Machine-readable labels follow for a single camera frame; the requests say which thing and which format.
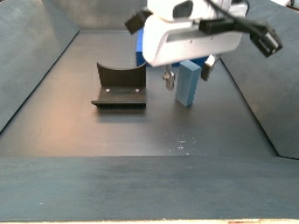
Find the bin floor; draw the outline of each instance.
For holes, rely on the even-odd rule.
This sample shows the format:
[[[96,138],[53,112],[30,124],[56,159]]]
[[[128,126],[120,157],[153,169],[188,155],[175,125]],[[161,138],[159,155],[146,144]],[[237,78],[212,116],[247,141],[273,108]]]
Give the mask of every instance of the bin floor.
[[[145,109],[90,104],[96,63],[133,67],[134,44],[124,31],[78,33],[0,136],[0,156],[275,156],[220,62],[209,81],[199,81],[189,108],[165,89],[159,67],[146,68]]]

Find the cable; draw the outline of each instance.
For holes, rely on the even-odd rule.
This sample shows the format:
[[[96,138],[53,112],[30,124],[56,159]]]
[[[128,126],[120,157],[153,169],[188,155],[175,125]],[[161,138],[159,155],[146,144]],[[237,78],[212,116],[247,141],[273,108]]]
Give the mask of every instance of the cable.
[[[237,23],[239,25],[245,27],[251,33],[255,33],[260,38],[264,37],[263,33],[249,23],[247,23],[244,20],[240,20],[239,18],[233,17],[211,0],[204,0],[204,1],[211,5],[211,7],[213,8],[215,11],[219,11],[224,16],[231,18],[235,21],[235,23]]]

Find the white plastic casing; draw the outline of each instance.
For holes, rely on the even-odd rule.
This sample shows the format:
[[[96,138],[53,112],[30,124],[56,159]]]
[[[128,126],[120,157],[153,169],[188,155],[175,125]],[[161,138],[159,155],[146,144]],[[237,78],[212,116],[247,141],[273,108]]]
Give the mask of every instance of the white plastic casing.
[[[204,0],[146,0],[146,9],[163,20],[171,22],[173,18],[173,7],[187,1],[192,1],[191,16],[185,19],[215,18],[216,13]],[[212,0],[221,9],[229,9],[231,0]]]
[[[236,4],[231,6],[229,13],[244,17],[247,9],[248,6],[244,3]],[[192,21],[167,22],[153,14],[144,24],[142,54],[145,61],[157,67],[232,51],[239,46],[240,32],[229,31],[201,37],[189,35],[196,31],[197,27],[193,27]],[[183,38],[169,41],[175,33]]]

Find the dark gray metal surface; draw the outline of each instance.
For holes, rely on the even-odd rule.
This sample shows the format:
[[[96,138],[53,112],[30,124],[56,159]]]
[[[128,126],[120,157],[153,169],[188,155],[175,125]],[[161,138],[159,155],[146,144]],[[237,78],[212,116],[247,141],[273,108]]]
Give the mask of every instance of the dark gray metal surface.
[[[220,63],[191,108],[165,89],[163,69],[149,67],[146,109],[97,110],[96,63],[132,67],[134,45],[125,31],[77,35],[0,136],[0,156],[273,156]]]
[[[0,131],[49,71],[78,28],[48,0],[0,7]]]
[[[284,48],[264,58],[245,36],[221,58],[279,154],[299,158],[299,17],[267,0],[249,5],[247,16],[268,21]]]
[[[81,30],[125,30],[145,0],[52,0]]]
[[[2,157],[0,221],[299,219],[297,170],[279,157]]]

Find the black curved holder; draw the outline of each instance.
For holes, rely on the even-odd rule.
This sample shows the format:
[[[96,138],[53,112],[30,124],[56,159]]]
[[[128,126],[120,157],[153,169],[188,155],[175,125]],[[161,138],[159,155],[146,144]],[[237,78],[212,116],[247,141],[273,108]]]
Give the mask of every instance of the black curved holder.
[[[145,107],[145,64],[134,68],[114,69],[97,63],[101,88],[90,103],[106,108]]]

